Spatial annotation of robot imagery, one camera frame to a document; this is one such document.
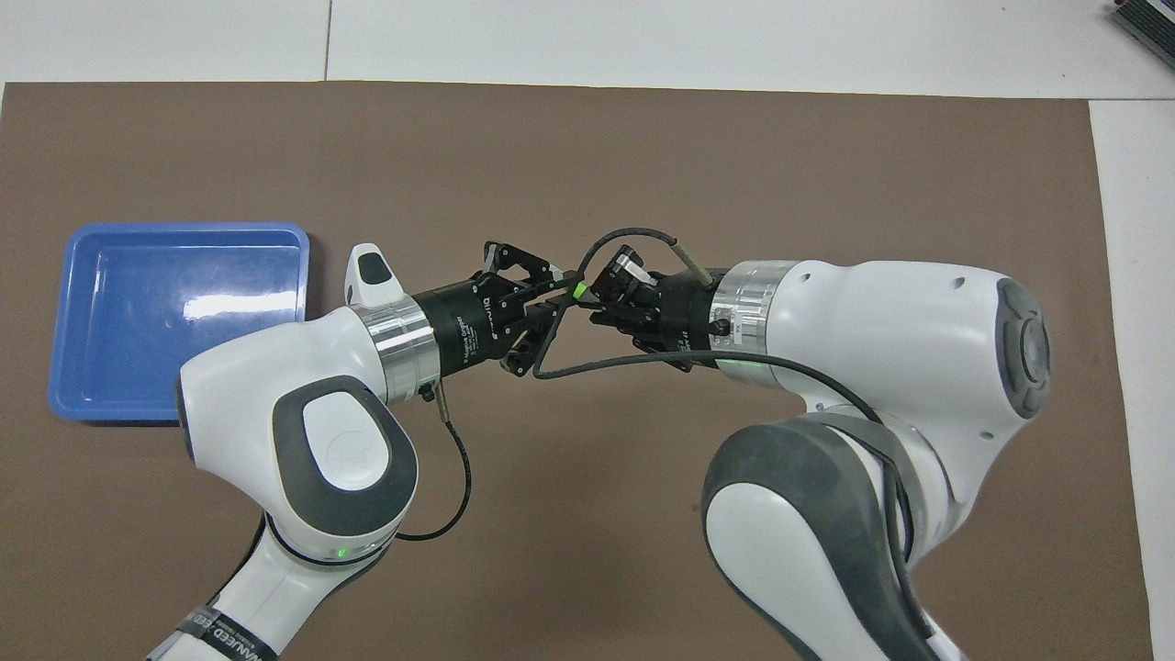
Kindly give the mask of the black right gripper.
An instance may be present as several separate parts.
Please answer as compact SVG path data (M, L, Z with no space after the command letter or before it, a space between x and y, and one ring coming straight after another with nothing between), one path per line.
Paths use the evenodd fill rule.
M633 299L638 312L593 312L592 322L629 335L646 355L709 351L714 294L693 274L667 275L652 286L642 255L633 247L620 247L597 276L597 298L600 304Z

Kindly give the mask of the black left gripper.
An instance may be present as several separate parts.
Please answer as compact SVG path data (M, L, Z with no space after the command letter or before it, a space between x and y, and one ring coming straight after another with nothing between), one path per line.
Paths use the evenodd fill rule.
M521 282L499 272L521 267ZM530 304L540 294L575 289L582 275L564 271L548 259L501 241L484 247L484 272L474 279L454 282L416 294L414 301L434 329L441 376L474 367L486 360L501 360L506 371L524 376L553 336L566 306Z

